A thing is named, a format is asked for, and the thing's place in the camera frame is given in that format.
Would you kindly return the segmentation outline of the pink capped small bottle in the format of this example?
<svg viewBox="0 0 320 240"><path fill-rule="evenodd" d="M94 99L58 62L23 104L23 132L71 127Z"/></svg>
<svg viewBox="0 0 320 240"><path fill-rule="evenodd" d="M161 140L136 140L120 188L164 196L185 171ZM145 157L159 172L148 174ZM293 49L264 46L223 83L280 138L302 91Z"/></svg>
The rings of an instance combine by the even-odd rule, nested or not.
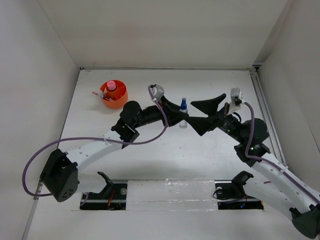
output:
<svg viewBox="0 0 320 240"><path fill-rule="evenodd" d="M110 80L106 83L107 91L113 92L117 89L117 84L114 80Z"/></svg>

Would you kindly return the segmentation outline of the clear spray bottle blue nozzle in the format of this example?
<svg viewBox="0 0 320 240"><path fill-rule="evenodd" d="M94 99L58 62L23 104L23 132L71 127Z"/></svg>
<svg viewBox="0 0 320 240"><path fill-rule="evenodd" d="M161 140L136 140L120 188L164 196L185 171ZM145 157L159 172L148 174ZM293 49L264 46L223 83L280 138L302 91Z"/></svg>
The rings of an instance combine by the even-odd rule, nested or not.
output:
<svg viewBox="0 0 320 240"><path fill-rule="evenodd" d="M187 106L187 100L186 98L182 98L181 99L181 104L180 104L180 112L187 114L188 113L188 106ZM179 127L181 129L186 129L188 126L188 123L186 122L186 120L183 118L180 123L179 123Z"/></svg>

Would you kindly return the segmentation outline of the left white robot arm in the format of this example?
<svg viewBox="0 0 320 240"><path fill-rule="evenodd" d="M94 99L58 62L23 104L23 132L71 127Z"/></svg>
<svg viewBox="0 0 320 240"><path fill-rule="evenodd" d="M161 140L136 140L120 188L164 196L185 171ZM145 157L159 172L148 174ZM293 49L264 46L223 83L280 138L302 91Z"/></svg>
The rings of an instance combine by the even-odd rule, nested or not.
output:
<svg viewBox="0 0 320 240"><path fill-rule="evenodd" d="M157 105L142 109L137 101L128 101L119 115L117 123L102 137L92 138L91 142L62 152L54 150L40 174L40 181L59 203L74 195L78 187L86 187L87 182L79 179L85 168L104 156L122 150L128 145L138 145L140 135L137 128L162 121L165 127L171 127L188 116L179 106L162 97Z"/></svg>

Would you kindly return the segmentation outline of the red pen refill with white end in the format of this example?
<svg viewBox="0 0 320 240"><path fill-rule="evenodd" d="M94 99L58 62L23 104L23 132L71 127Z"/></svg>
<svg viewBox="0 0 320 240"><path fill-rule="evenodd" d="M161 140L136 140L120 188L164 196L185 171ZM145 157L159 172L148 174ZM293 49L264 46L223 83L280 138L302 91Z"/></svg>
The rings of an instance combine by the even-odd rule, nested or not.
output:
<svg viewBox="0 0 320 240"><path fill-rule="evenodd" d="M99 93L99 92L93 91L92 94L94 94L94 95L96 95L96 96L98 96L98 97L100 97L102 99L106 99L107 98L103 93Z"/></svg>

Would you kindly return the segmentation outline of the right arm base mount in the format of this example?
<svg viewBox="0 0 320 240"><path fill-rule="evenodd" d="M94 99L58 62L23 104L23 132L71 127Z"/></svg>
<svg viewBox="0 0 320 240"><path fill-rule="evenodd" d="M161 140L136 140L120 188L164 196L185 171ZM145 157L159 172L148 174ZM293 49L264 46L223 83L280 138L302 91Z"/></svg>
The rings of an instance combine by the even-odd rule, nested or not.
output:
<svg viewBox="0 0 320 240"><path fill-rule="evenodd" d="M218 210L264 210L262 201L245 193L238 193L232 187L231 182L215 183L212 197L217 200Z"/></svg>

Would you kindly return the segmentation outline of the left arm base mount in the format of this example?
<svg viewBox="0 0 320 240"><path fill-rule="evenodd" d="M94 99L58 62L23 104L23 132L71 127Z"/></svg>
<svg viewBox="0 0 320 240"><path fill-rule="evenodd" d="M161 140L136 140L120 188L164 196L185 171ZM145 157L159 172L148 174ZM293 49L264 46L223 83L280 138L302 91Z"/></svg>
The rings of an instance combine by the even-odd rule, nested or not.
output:
<svg viewBox="0 0 320 240"><path fill-rule="evenodd" d="M83 211L124 211L127 204L127 182L116 182L108 196L83 193L79 208Z"/></svg>

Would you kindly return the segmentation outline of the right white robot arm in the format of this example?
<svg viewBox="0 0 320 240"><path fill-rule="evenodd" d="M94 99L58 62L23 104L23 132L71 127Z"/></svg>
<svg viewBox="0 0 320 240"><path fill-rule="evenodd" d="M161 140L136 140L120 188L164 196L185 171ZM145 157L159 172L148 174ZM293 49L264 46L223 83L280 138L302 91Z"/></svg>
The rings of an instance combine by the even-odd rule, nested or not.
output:
<svg viewBox="0 0 320 240"><path fill-rule="evenodd" d="M254 197L288 217L305 237L315 239L320 234L320 193L307 186L272 154L264 141L269 137L266 123L255 117L253 107L240 96L222 109L222 94L190 104L205 117L189 116L185 120L200 135L220 129L234 140L236 155L247 166L269 182L258 183L253 174L241 171L232 180L230 189L237 198Z"/></svg>

